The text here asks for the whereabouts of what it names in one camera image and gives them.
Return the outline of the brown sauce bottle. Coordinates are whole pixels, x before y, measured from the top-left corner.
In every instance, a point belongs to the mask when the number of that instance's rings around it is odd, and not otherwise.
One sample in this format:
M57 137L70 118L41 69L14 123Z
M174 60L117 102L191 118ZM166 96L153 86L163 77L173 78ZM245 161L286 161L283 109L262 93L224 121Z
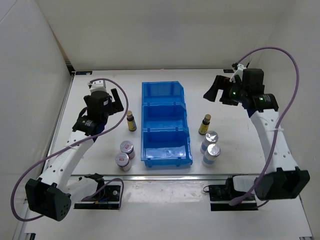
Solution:
M133 113L132 113L131 110L127 111L126 120L127 120L127 125L128 125L129 131L130 132L136 131L137 130L137 125L136 125L135 118L134 118Z
M210 121L211 121L211 115L206 114L202 120L202 123L201 123L199 129L198 129L198 133L200 135L205 135L208 132Z

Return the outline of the blue-label salt shaker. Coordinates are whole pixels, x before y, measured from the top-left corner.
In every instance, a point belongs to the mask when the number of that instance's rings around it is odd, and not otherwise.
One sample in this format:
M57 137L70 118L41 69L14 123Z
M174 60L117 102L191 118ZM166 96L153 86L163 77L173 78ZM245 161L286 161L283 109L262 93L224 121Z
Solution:
M200 152L204 154L210 144L216 144L219 140L219 135L216 131L210 130L204 135L201 143Z
M209 144L203 154L202 164L206 167L212 167L220 154L221 148L216 143Z

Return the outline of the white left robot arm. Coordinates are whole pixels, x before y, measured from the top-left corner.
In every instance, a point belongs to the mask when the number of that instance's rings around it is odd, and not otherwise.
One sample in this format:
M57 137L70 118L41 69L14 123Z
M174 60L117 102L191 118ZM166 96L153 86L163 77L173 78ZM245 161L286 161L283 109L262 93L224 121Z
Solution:
M72 127L65 151L58 152L37 179L31 178L25 184L29 209L58 222L66 217L73 204L100 200L105 194L102 176L97 173L68 183L84 154L105 130L109 116L124 110L116 88L110 93L104 86L92 87L90 91L83 98L86 106Z

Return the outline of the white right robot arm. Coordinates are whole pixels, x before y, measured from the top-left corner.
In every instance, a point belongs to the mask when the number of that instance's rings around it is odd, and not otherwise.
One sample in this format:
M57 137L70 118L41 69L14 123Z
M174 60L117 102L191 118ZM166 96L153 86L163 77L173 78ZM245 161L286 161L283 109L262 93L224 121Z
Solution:
M264 92L263 80L262 69L238 69L232 77L217 75L203 96L214 102L221 90L222 104L241 104L258 133L265 157L265 166L258 177L235 175L233 182L225 186L224 193L232 206L250 194L261 201L294 199L310 181L309 172L298 167L290 152L280 126L278 103L273 94Z

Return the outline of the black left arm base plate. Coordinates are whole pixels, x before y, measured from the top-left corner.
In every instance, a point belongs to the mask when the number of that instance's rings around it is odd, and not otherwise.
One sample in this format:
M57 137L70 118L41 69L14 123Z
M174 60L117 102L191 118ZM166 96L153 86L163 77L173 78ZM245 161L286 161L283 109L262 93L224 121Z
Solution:
M104 185L98 184L101 191L87 200L74 204L75 210L120 210L124 193L124 181L121 178L114 178Z

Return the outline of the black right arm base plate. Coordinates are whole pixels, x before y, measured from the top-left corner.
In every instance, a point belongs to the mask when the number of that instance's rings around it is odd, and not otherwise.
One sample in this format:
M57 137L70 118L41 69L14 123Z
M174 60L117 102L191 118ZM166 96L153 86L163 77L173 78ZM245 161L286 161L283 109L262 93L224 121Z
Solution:
M224 184L207 185L203 189L203 192L209 194L210 211L211 212L240 212L240 211L257 211L258 205L255 196L251 194L245 199L243 203L235 206L229 205L229 202L242 193L238 191L227 191L227 186Z

